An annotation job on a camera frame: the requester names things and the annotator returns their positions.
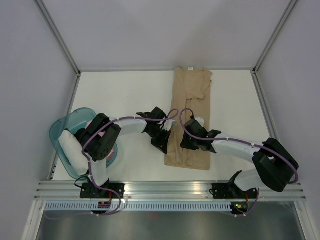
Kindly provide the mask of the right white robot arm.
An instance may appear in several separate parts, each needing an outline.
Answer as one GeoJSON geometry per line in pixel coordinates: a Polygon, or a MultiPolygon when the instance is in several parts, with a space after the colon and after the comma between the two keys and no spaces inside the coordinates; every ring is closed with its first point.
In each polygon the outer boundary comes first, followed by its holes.
{"type": "Polygon", "coordinates": [[[228,192],[235,198],[263,186],[280,193],[299,179],[299,164],[274,138],[262,142],[236,139],[218,130],[207,131],[196,118],[186,122],[183,128],[181,148],[230,155],[254,165],[254,169],[237,171],[229,180],[228,192]]]}

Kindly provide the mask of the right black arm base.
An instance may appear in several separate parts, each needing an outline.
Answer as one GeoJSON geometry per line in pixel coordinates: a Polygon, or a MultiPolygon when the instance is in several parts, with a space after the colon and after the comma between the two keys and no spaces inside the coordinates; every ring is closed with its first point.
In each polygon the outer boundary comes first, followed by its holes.
{"type": "Polygon", "coordinates": [[[241,190],[233,183],[216,182],[211,184],[210,194],[214,199],[256,199],[258,196],[258,191],[255,188],[249,189],[247,191],[241,190]]]}

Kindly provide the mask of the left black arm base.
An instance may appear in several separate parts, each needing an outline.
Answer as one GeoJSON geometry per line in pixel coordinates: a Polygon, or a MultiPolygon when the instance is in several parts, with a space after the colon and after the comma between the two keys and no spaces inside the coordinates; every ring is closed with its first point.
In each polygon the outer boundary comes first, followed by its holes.
{"type": "Polygon", "coordinates": [[[110,182],[109,180],[102,186],[102,190],[94,186],[89,177],[82,176],[75,180],[74,186],[80,188],[81,199],[118,199],[117,194],[122,199],[125,193],[125,184],[110,182]]]}

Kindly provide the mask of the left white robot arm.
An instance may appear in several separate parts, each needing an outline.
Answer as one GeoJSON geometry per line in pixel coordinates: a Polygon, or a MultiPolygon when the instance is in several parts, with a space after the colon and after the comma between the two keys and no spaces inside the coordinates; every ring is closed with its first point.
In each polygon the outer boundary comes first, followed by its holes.
{"type": "Polygon", "coordinates": [[[103,113],[98,114],[86,127],[75,134],[81,145],[81,153],[88,161],[88,177],[93,183],[91,191],[98,198],[104,198],[109,193],[106,183],[107,156],[113,150],[118,137],[146,133],[151,137],[150,143],[163,154],[168,153],[168,142],[171,128],[176,125],[175,117],[179,111],[172,110],[172,117],[165,114],[159,107],[151,112],[138,112],[133,116],[110,118],[103,113]]]}

